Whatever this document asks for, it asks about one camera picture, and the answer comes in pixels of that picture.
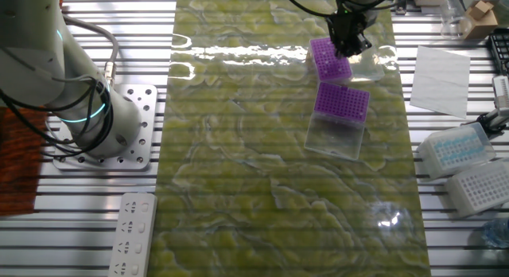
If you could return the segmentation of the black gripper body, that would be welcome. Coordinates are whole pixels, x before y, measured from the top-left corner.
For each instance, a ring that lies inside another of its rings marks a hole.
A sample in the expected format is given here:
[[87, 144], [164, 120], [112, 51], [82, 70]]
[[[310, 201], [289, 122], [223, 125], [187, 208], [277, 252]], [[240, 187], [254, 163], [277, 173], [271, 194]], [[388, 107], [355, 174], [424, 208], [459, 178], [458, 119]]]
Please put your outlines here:
[[331, 42], [342, 43], [363, 33], [367, 19], [364, 14], [343, 11], [328, 15], [327, 25]]

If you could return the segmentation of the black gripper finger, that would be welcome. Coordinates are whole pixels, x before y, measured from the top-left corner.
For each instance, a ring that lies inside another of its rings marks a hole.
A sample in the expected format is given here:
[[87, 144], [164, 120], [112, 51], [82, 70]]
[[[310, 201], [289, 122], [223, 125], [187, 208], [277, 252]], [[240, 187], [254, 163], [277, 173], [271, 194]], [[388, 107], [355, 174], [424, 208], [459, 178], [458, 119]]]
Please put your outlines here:
[[334, 45], [334, 54], [338, 58], [351, 57], [355, 54], [355, 48], [348, 41], [336, 41]]
[[372, 43], [364, 36], [363, 33], [357, 34], [354, 42], [355, 45], [353, 46], [353, 50], [355, 55], [359, 55], [363, 51], [372, 47]]

